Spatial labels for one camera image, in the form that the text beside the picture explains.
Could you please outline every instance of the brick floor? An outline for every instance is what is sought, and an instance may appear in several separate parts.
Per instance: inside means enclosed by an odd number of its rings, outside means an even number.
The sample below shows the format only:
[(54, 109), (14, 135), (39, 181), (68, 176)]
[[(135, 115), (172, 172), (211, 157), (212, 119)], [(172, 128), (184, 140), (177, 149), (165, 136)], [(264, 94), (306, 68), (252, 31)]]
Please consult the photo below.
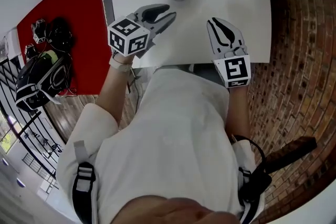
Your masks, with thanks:
[(336, 178), (336, 0), (271, 0), (271, 9), (270, 62), (253, 65), (249, 87), (253, 140), (266, 154), (303, 135), (318, 147), (272, 174), (260, 224), (302, 206)]

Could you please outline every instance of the black cable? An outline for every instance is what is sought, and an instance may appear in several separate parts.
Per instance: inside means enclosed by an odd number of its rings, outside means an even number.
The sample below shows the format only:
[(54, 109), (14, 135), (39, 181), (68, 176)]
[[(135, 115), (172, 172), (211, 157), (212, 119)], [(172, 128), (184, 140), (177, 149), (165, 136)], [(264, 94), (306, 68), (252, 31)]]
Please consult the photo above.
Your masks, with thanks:
[(73, 98), (73, 97), (79, 97), (79, 95), (67, 95), (67, 96), (65, 96), (64, 98), (68, 98), (68, 97), (70, 97), (70, 98)]
[(67, 88), (67, 90), (75, 96), (78, 96), (77, 89), (75, 87)]
[(134, 85), (135, 90), (136, 90), (136, 92), (137, 92), (137, 94), (138, 94), (138, 99), (136, 100), (136, 107), (135, 107), (135, 112), (137, 112), (137, 111), (138, 111), (138, 105), (139, 105), (140, 94), (139, 94), (139, 91), (138, 91), (138, 87), (137, 87), (137, 85), (136, 85), (136, 75), (135, 75), (135, 73), (134, 73), (133, 68), (131, 68), (131, 72), (132, 72), (132, 74), (133, 74), (133, 76), (134, 76), (134, 80), (132, 81), (131, 85), (132, 85), (132, 84)]
[(64, 51), (64, 50), (60, 50), (60, 49), (56, 49), (51, 43), (48, 43), (49, 45), (51, 45), (51, 47), (56, 50), (56, 51), (60, 51), (63, 52), (64, 54), (69, 54), (68, 52)]
[(256, 170), (261, 170), (261, 171), (264, 171), (265, 170), (265, 167), (266, 167), (266, 156), (265, 156), (265, 153), (264, 151), (261, 149), (260, 146), (258, 146), (257, 143), (255, 143), (253, 140), (245, 137), (245, 136), (242, 136), (242, 135), (234, 135), (234, 137), (236, 138), (237, 141), (241, 141), (241, 140), (247, 140), (249, 141), (253, 146), (255, 146), (260, 155), (261, 155), (261, 163), (258, 165), (258, 167), (256, 168)]
[[(66, 74), (65, 74), (65, 76), (64, 76), (64, 83), (65, 83), (65, 85), (66, 85), (66, 88), (65, 89), (67, 89), (67, 90), (69, 90), (69, 85), (68, 85), (68, 75), (69, 75), (69, 73), (70, 73), (70, 69), (71, 69), (71, 66), (72, 66), (72, 57), (71, 57), (71, 55), (70, 54), (68, 54), (68, 56), (70, 57), (70, 59), (71, 59), (71, 63), (70, 63), (70, 65), (69, 65), (69, 67), (68, 67), (68, 69), (67, 69), (67, 72), (66, 72)], [(53, 87), (53, 85), (54, 85), (54, 82), (55, 82), (55, 80), (56, 80), (56, 77), (54, 77), (54, 79), (51, 81), (51, 78), (53, 77), (53, 75), (55, 74), (55, 72), (56, 72), (57, 70), (55, 69), (51, 74), (50, 74), (50, 86), (49, 86), (49, 88), (48, 88), (48, 90), (51, 88), (51, 87)]]

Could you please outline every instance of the black shoulder strap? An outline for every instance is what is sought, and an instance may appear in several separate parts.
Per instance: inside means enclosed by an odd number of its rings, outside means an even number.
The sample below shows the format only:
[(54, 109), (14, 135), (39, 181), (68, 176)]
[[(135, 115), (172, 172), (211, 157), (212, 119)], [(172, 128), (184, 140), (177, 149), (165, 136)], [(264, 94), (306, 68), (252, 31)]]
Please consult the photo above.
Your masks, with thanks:
[(263, 166), (265, 165), (266, 158), (265, 158), (265, 154), (264, 154), (263, 150), (251, 139), (248, 139), (248, 138), (246, 138), (244, 136), (241, 136), (241, 135), (235, 135), (234, 138), (237, 141), (248, 140), (252, 145), (257, 147), (258, 151), (261, 154), (261, 160), (262, 161), (261, 161), (261, 164), (256, 168), (256, 170), (254, 170), (252, 173), (247, 173), (247, 174), (245, 174), (244, 171), (241, 171), (243, 173), (243, 176), (248, 178), (249, 182), (244, 184), (243, 187), (241, 187), (241, 189), (238, 191), (239, 201), (240, 201), (240, 203), (243, 203), (244, 206), (245, 206), (245, 211), (244, 211), (240, 221), (241, 221), (241, 224), (249, 224), (253, 221), (254, 217), (257, 214), (258, 206), (259, 206), (259, 203), (260, 203), (260, 196), (261, 196), (262, 193), (254, 193), (253, 194), (253, 196), (255, 196), (254, 199), (246, 199), (246, 196), (247, 196), (246, 195), (246, 193), (247, 193), (246, 190), (251, 189), (251, 185), (253, 184), (252, 182), (250, 182), (251, 177), (253, 175), (254, 175), (254, 177), (258, 177), (260, 172), (263, 171)]
[(72, 202), (78, 218), (84, 224), (92, 222), (91, 193), (93, 182), (96, 180), (92, 164), (84, 162), (78, 165), (77, 176), (72, 187)]
[(77, 175), (72, 187), (72, 203), (78, 218), (84, 224), (98, 224), (98, 175), (89, 163), (84, 141), (74, 142), (78, 162)]

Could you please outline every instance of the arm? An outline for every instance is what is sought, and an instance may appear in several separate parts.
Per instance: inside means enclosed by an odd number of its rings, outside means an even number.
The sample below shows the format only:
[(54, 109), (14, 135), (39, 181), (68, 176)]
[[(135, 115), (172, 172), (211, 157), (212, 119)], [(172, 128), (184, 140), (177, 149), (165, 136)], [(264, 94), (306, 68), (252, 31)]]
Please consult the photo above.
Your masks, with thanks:
[[(117, 54), (114, 59), (120, 63), (132, 63), (133, 56), (124, 57), (121, 54)], [(125, 92), (127, 81), (129, 78), (129, 72), (120, 72), (110, 67), (104, 85), (101, 88), (99, 97), (96, 101), (96, 105), (109, 112), (118, 125), (121, 121), (122, 109), (124, 106)]]
[(250, 138), (247, 90), (248, 87), (230, 88), (229, 109), (225, 126), (229, 137), (236, 134)]

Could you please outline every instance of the black backpack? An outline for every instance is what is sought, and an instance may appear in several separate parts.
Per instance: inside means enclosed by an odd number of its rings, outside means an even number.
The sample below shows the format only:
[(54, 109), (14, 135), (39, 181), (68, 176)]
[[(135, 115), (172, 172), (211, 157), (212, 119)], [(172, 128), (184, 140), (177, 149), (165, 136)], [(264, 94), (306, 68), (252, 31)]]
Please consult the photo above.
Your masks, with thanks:
[(16, 106), (30, 112), (49, 101), (59, 104), (54, 96), (69, 88), (71, 64), (70, 55), (58, 58), (52, 50), (31, 58), (17, 77)]

